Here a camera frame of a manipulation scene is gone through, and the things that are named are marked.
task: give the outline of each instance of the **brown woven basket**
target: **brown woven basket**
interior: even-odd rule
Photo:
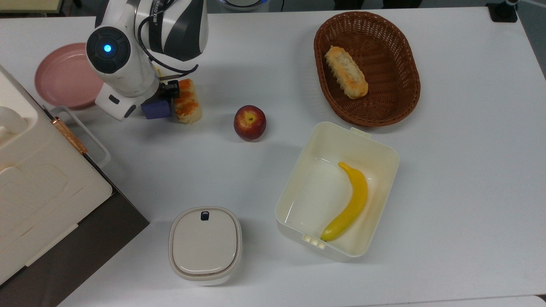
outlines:
[[[370,87],[358,99],[347,97],[324,55],[331,46],[344,48],[364,73]],[[404,34],[385,18],[364,11],[335,15],[314,38],[321,88],[336,114],[365,127],[387,126],[408,116],[419,100],[419,74]]]

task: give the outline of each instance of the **plastic storage box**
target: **plastic storage box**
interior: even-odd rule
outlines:
[[[169,235],[169,262],[181,278],[201,286],[226,282],[242,254],[241,224],[221,207],[184,211]]]
[[[335,240],[324,242],[324,228],[347,206],[352,195],[348,176],[337,164],[359,169],[368,198],[354,223]],[[280,232],[336,261],[362,256],[387,202],[398,169],[395,150],[370,135],[330,122],[319,123],[300,154],[275,207]]]

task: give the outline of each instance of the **red apple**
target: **red apple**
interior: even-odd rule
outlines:
[[[235,114],[233,127],[241,139],[253,141],[264,134],[266,123],[262,110],[253,105],[246,105]]]

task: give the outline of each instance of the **bread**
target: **bread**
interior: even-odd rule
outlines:
[[[201,118],[201,107],[197,101],[195,85],[192,79],[184,79],[178,82],[180,97],[174,99],[174,113],[180,122],[192,123]]]
[[[368,83],[353,58],[341,47],[330,47],[324,55],[337,83],[350,99],[357,99],[368,93]]]

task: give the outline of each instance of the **yellow banana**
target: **yellow banana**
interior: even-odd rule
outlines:
[[[347,207],[322,232],[321,240],[323,241],[332,241],[344,233],[362,211],[368,198],[368,184],[362,172],[348,166],[345,162],[337,165],[349,176],[353,194]]]

